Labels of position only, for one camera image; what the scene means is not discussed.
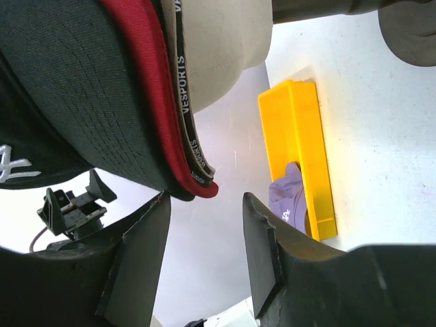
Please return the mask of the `red cap white logo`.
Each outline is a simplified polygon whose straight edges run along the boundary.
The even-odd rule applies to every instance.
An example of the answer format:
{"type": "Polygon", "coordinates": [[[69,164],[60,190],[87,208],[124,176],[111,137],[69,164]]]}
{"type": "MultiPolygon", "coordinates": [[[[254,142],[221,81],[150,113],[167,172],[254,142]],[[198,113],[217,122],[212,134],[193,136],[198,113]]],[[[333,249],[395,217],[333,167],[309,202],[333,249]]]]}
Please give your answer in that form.
{"type": "Polygon", "coordinates": [[[152,1],[104,1],[127,40],[142,90],[151,105],[157,138],[179,185],[190,194],[213,198],[219,188],[199,185],[191,174],[183,148],[165,35],[152,1]]]}

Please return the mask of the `black cap white NY logo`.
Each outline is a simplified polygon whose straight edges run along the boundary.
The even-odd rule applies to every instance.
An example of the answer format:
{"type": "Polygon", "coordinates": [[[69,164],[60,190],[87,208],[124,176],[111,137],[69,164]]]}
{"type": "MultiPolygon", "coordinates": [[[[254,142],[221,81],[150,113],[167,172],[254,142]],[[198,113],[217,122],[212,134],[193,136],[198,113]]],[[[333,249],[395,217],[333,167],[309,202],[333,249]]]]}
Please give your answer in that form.
{"type": "Polygon", "coordinates": [[[96,1],[1,2],[1,187],[93,168],[193,196],[164,158],[121,32],[96,1]]]}

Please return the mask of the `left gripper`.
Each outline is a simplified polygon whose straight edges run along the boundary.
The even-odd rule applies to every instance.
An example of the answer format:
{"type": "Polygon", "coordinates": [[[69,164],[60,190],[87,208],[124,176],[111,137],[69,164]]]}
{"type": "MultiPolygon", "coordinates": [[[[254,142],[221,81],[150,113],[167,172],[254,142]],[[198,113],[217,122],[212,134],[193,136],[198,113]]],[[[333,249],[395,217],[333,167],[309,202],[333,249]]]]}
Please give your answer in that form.
{"type": "Polygon", "coordinates": [[[96,199],[109,204],[117,196],[94,169],[89,171],[86,191],[76,197],[72,191],[47,188],[44,205],[37,210],[37,214],[55,236],[63,234],[68,238],[84,238],[103,228],[101,218],[106,214],[106,208],[100,206],[96,199]]]}

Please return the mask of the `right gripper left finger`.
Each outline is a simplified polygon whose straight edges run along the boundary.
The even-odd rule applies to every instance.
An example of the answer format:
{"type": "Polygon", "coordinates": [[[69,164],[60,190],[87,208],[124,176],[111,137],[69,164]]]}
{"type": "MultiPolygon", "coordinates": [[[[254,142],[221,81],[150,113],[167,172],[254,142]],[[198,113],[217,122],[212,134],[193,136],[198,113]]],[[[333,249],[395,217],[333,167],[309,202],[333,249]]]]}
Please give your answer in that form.
{"type": "Polygon", "coordinates": [[[148,326],[171,199],[160,193],[127,217],[57,250],[1,250],[2,326],[148,326]]]}

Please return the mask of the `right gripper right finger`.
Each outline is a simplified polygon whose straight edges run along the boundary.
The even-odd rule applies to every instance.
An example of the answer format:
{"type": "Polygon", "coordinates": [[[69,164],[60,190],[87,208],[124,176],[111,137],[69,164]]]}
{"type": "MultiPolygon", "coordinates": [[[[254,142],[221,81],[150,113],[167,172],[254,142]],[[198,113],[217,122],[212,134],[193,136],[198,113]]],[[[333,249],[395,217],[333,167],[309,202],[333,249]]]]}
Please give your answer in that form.
{"type": "Polygon", "coordinates": [[[435,247],[340,251],[243,196],[255,318],[262,326],[434,326],[435,247]]]}

